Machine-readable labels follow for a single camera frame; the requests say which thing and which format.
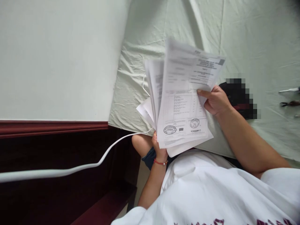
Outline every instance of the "white shirt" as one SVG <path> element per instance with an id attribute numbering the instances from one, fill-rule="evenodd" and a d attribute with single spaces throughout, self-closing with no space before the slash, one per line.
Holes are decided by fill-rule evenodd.
<path id="1" fill-rule="evenodd" d="M 135 207 L 112 225 L 297 223 L 300 169 L 271 169 L 258 179 L 219 155 L 190 150 L 169 166 L 149 209 Z"/>

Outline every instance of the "paper document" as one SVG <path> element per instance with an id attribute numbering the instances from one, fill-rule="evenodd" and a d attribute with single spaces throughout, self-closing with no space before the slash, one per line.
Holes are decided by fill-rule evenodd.
<path id="1" fill-rule="evenodd" d="M 161 148 L 208 137 L 206 111 L 196 89 L 211 91 L 225 58 L 166 40 L 162 99 L 157 122 Z"/>
<path id="2" fill-rule="evenodd" d="M 145 118 L 145 120 L 154 128 L 154 121 L 152 120 L 152 118 L 154 118 L 153 116 L 153 112 L 152 110 L 149 110 L 151 108 L 151 98 L 147 98 L 144 102 L 142 102 L 138 107 L 137 110 L 139 111 L 139 113 Z M 167 152 L 168 155 L 170 157 L 174 157 L 186 150 L 189 150 L 190 148 L 195 147 L 196 145 L 199 145 L 205 141 L 208 141 L 209 139 L 212 139 L 213 135 L 210 132 L 210 130 L 208 130 L 208 137 L 205 139 L 199 139 L 199 140 L 195 140 L 195 141 L 190 141 L 187 143 L 183 143 L 180 145 L 176 145 L 174 147 L 170 147 L 167 148 Z"/>
<path id="3" fill-rule="evenodd" d="M 163 91 L 163 66 L 161 60 L 145 60 L 146 77 L 150 89 L 154 123 L 157 126 L 158 114 Z"/>
<path id="4" fill-rule="evenodd" d="M 150 98 L 137 110 L 157 131 L 160 148 L 173 157 L 211 138 L 205 98 L 197 89 L 211 91 L 225 58 L 173 39 L 166 40 L 164 59 L 145 60 Z"/>

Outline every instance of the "wrinkled bedsheet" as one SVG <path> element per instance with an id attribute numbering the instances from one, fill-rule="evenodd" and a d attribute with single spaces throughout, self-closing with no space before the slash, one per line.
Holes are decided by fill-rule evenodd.
<path id="1" fill-rule="evenodd" d="M 144 132 L 151 127 L 136 107 L 143 61 L 164 56 L 164 40 L 176 40 L 227 58 L 218 83 L 243 78 L 260 119 L 248 122 L 283 157 L 299 167 L 299 107 L 279 106 L 300 95 L 278 91 L 300 86 L 300 11 L 294 0 L 133 0 L 130 6 L 109 125 Z M 197 148 L 234 158 L 212 116 L 214 138 Z"/>

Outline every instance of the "bracelet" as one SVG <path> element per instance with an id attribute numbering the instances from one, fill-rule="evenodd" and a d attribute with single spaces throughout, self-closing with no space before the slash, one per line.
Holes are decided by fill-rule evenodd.
<path id="1" fill-rule="evenodd" d="M 156 158 L 155 158 L 153 163 L 157 163 L 159 165 L 167 165 L 168 160 L 166 162 L 164 162 L 164 163 L 160 163 L 160 162 L 156 161 Z"/>

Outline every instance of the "wall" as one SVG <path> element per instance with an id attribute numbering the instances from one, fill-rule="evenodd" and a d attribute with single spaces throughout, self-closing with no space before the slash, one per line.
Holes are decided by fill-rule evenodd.
<path id="1" fill-rule="evenodd" d="M 129 0 L 1 0 L 0 120 L 107 121 Z"/>

